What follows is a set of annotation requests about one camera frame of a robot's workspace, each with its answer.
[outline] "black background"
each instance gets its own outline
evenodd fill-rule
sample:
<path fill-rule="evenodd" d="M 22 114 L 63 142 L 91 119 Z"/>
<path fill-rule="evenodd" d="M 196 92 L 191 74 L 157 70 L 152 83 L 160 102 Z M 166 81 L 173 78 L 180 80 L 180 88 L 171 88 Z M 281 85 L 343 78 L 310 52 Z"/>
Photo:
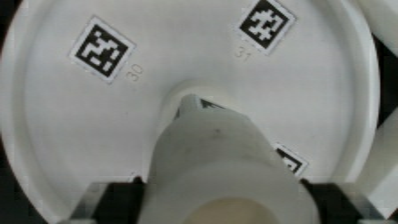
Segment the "black background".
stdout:
<path fill-rule="evenodd" d="M 20 0 L 0 0 L 0 46 L 8 33 L 8 26 L 15 15 Z M 384 122 L 398 104 L 398 59 L 377 41 L 379 62 L 381 62 L 381 85 L 383 104 L 379 124 Z M 0 223 L 2 224 L 43 224 L 43 218 L 27 200 L 0 142 Z"/>

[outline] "qr code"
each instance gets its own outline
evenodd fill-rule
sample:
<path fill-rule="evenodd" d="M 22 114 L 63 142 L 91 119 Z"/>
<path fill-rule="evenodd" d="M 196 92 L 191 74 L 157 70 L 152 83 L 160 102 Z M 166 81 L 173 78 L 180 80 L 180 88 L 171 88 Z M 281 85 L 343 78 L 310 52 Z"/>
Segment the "qr code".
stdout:
<path fill-rule="evenodd" d="M 113 82 L 127 63 L 134 42 L 95 17 L 72 51 L 72 59 L 100 78 Z"/>
<path fill-rule="evenodd" d="M 288 169 L 292 170 L 296 176 L 301 176 L 306 168 L 308 168 L 308 161 L 301 158 L 297 153 L 281 145 L 276 145 L 276 151 L 283 158 L 285 165 L 288 166 Z"/>
<path fill-rule="evenodd" d="M 296 17 L 274 0 L 260 0 L 244 16 L 239 32 L 244 39 L 269 54 L 287 35 Z"/>

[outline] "white object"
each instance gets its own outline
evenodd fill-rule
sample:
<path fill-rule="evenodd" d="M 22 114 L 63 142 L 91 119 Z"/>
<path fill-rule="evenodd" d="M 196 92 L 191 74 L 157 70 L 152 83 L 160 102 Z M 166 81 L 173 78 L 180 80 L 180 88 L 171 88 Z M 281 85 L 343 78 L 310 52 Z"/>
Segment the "white object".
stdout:
<path fill-rule="evenodd" d="M 398 1 L 397 0 L 358 0 L 372 32 L 398 56 Z"/>
<path fill-rule="evenodd" d="M 398 208 L 398 111 L 377 131 L 370 159 L 358 180 L 372 204 L 386 218 Z"/>
<path fill-rule="evenodd" d="M 303 177 L 356 180 L 379 111 L 359 7 L 349 0 L 281 0 L 297 21 L 265 56 L 237 32 L 253 4 L 24 2 L 2 55 L 0 126 L 17 178 L 50 223 L 70 217 L 93 182 L 146 178 L 166 96 L 192 79 L 221 86 L 271 143 L 310 162 Z M 137 45 L 113 84 L 70 58 L 93 17 Z"/>
<path fill-rule="evenodd" d="M 313 198 L 249 118 L 194 107 L 189 96 L 157 143 L 139 224 L 319 224 Z"/>

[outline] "white plate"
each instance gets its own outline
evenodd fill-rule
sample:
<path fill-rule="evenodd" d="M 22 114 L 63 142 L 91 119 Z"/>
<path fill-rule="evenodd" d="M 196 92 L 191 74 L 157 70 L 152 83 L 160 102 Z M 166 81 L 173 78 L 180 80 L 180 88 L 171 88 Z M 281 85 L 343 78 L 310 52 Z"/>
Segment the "white plate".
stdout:
<path fill-rule="evenodd" d="M 269 55 L 237 29 L 253 0 L 24 2 L 2 56 L 0 124 L 50 223 L 93 182 L 146 178 L 162 102 L 189 79 L 226 89 L 271 142 L 308 162 L 303 177 L 356 180 L 379 110 L 368 25 L 349 0 L 280 2 L 297 21 Z M 70 57 L 95 17 L 136 46 L 114 80 Z"/>

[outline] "white surface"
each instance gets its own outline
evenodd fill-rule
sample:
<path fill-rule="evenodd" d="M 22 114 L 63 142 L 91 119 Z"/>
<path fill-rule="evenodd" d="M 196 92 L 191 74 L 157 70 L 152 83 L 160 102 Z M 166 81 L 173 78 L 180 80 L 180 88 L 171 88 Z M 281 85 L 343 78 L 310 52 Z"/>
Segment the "white surface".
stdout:
<path fill-rule="evenodd" d="M 361 220 L 358 224 L 397 224 L 397 222 L 390 220 Z"/>
<path fill-rule="evenodd" d="M 192 101 L 185 98 L 182 107 Z M 246 209 L 253 203 L 258 212 Z M 226 214 L 232 204 L 242 209 Z M 139 224 L 160 223 L 320 223 L 313 197 L 264 133 L 230 110 L 189 111 L 160 136 Z"/>
<path fill-rule="evenodd" d="M 398 110 L 377 131 L 375 143 L 358 180 L 372 204 L 386 218 L 398 208 Z"/>
<path fill-rule="evenodd" d="M 0 125 L 17 177 L 50 223 L 68 217 L 93 182 L 146 177 L 164 98 L 189 79 L 226 89 L 271 143 L 308 160 L 304 177 L 356 180 L 379 110 L 367 22 L 352 1 L 281 4 L 297 23 L 265 56 L 235 32 L 251 0 L 25 1 L 2 57 Z M 68 57 L 95 15 L 137 44 L 113 85 Z"/>
<path fill-rule="evenodd" d="M 358 0 L 361 3 L 372 32 L 398 56 L 398 1 Z"/>

